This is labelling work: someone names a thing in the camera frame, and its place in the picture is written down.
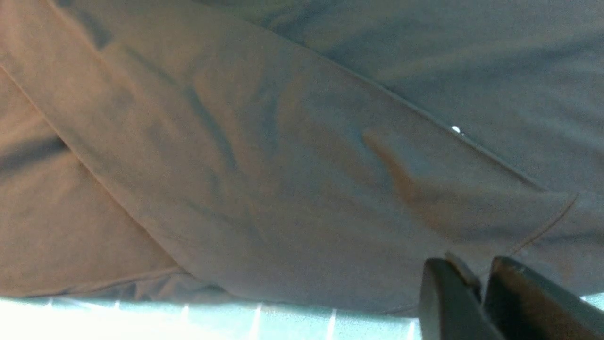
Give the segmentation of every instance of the black plastic object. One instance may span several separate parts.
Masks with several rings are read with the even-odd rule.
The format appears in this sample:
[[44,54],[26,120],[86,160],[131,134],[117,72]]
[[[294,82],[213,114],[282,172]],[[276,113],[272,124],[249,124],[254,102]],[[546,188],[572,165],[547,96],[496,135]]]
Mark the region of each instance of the black plastic object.
[[507,257],[493,260],[483,303],[462,260],[426,261],[419,316],[424,340],[604,339],[604,313]]

